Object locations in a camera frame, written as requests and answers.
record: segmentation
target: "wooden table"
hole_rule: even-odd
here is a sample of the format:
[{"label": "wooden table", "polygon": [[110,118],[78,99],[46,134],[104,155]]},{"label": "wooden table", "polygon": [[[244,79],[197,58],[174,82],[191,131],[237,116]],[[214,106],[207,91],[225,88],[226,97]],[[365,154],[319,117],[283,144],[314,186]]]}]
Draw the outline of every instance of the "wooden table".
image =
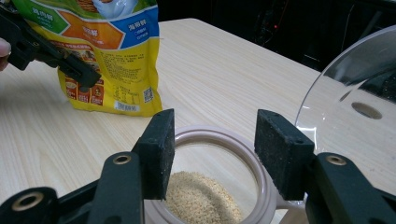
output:
[{"label": "wooden table", "polygon": [[[163,109],[176,128],[212,125],[253,142],[257,110],[294,122],[319,72],[204,22],[160,23],[157,61]],[[105,159],[131,150],[150,118],[73,109],[56,70],[30,63],[0,74],[0,202],[31,187],[63,196],[101,174]]]}]

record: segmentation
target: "food package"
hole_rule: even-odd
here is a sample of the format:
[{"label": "food package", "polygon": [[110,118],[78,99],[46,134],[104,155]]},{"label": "food package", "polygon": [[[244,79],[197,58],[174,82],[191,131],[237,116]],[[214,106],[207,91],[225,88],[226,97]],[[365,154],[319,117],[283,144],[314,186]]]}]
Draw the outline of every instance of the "food package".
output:
[{"label": "food package", "polygon": [[162,110],[157,92],[160,31],[155,0],[13,3],[35,31],[101,75],[88,89],[58,70],[61,88],[74,108],[141,117]]}]

